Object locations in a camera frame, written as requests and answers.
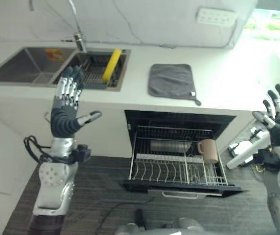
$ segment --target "orange label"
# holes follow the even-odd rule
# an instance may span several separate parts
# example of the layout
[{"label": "orange label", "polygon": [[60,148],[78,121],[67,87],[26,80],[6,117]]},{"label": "orange label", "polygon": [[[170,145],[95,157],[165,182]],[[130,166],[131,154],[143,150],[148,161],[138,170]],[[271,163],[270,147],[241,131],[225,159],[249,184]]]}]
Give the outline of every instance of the orange label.
[{"label": "orange label", "polygon": [[45,49],[45,53],[50,60],[64,60],[60,49]]}]

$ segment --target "gray dish cloth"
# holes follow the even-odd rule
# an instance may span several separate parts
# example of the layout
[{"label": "gray dish cloth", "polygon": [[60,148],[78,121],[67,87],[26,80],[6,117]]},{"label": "gray dish cloth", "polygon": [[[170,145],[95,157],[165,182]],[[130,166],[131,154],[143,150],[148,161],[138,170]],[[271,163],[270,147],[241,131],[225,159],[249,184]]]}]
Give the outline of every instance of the gray dish cloth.
[{"label": "gray dish cloth", "polygon": [[171,99],[197,100],[191,66],[186,64],[154,64],[149,75],[148,92],[151,96]]}]

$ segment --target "dishwasher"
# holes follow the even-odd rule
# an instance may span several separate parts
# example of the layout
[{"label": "dishwasher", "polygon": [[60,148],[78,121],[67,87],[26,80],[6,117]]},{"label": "dishwasher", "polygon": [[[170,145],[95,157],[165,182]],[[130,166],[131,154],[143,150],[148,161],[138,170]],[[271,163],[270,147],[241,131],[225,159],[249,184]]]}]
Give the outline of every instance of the dishwasher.
[{"label": "dishwasher", "polygon": [[197,150],[203,139],[216,139],[235,116],[125,110],[132,144],[131,192],[166,198],[227,197],[243,190],[229,183],[218,162],[204,164]]}]

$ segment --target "yellow cleaning brush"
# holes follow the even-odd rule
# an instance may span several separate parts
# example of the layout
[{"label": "yellow cleaning brush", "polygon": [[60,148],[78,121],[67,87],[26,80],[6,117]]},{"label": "yellow cleaning brush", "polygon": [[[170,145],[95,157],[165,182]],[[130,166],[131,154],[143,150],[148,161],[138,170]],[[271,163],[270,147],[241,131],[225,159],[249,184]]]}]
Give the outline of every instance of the yellow cleaning brush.
[{"label": "yellow cleaning brush", "polygon": [[104,75],[102,77],[104,82],[108,82],[110,80],[112,73],[114,72],[117,62],[119,60],[120,55],[121,55],[120,49],[115,49],[114,52],[112,53],[110,60],[107,64],[107,67],[105,69]]}]

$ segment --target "electrical outlet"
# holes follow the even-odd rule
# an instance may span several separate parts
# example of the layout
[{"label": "electrical outlet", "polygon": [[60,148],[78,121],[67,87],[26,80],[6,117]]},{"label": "electrical outlet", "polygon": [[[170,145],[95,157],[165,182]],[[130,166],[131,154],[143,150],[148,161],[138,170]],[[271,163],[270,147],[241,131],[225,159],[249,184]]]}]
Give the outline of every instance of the electrical outlet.
[{"label": "electrical outlet", "polygon": [[237,13],[228,10],[218,10],[202,7],[197,14],[197,22],[219,27],[232,27],[237,19]]}]

